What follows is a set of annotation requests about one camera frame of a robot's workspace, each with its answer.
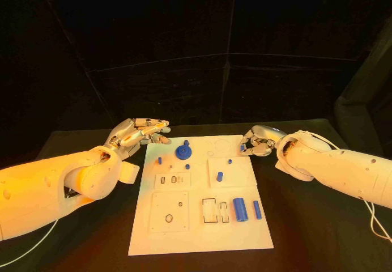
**white pegboard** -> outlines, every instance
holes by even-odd
[[[241,135],[172,138],[170,145],[149,145],[128,255],[274,248],[252,164],[238,151],[241,139]],[[180,160],[174,150],[185,140],[192,157]],[[219,183],[216,171],[223,172]],[[182,177],[182,182],[172,183],[173,176]],[[249,218],[245,222],[235,219],[236,197],[245,201]],[[215,199],[216,205],[215,209],[209,207],[208,215],[218,216],[218,223],[205,223],[208,198]],[[261,220],[255,218],[254,200],[260,201]],[[226,203],[228,209],[221,210],[221,203]]]

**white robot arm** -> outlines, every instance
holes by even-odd
[[[170,143],[156,133],[169,132],[167,126],[163,120],[127,119],[102,146],[0,170],[0,241],[33,231],[104,198],[118,180],[133,184],[138,166],[123,160],[140,144]]]
[[[287,135],[272,127],[254,126],[241,141],[241,154],[267,156],[274,148],[278,157],[275,167],[281,171],[303,181],[317,178],[321,184],[365,200],[372,226],[372,221],[378,222],[373,203],[392,209],[392,160],[339,149],[311,132],[300,130]],[[375,230],[373,233],[392,242],[382,230],[386,236],[376,234]]]

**mounting hole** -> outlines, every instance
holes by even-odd
[[[173,216],[169,214],[164,219],[166,219],[166,222],[170,223],[173,221]]]

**black wall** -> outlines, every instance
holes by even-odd
[[[128,117],[327,117],[391,1],[2,2],[2,166]]]

